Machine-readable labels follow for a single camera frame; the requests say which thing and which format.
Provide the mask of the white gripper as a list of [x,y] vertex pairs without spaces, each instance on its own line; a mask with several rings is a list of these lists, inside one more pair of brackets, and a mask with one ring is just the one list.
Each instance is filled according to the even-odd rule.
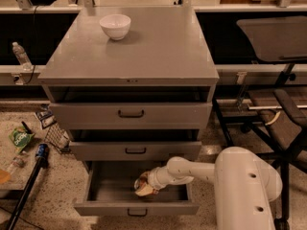
[[138,196],[157,195],[158,190],[165,188],[174,181],[174,177],[169,173],[167,167],[157,167],[151,171],[142,172],[139,178],[148,178],[148,183],[138,184],[135,193]]

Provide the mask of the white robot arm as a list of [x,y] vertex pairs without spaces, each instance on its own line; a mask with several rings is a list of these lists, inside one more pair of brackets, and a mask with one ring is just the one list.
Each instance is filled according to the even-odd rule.
[[282,192],[278,171],[253,152],[229,147],[213,163],[175,156],[143,172],[134,182],[138,196],[156,195],[169,185],[198,178],[214,186],[218,230],[276,230],[270,203]]

